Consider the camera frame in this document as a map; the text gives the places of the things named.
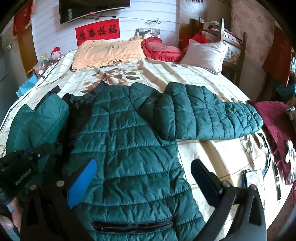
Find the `person left hand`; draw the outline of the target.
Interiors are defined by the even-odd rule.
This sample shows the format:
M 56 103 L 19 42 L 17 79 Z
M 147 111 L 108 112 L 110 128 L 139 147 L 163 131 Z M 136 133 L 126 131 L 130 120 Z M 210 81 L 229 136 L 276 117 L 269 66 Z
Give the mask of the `person left hand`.
M 17 197 L 15 197 L 10 205 L 13 207 L 11 218 L 4 216 L 1 214 L 1 225 L 3 228 L 7 230 L 11 230 L 14 227 L 18 229 L 18 232 L 21 232 L 21 222 L 22 222 L 22 214 L 23 209 L 19 204 L 19 200 Z

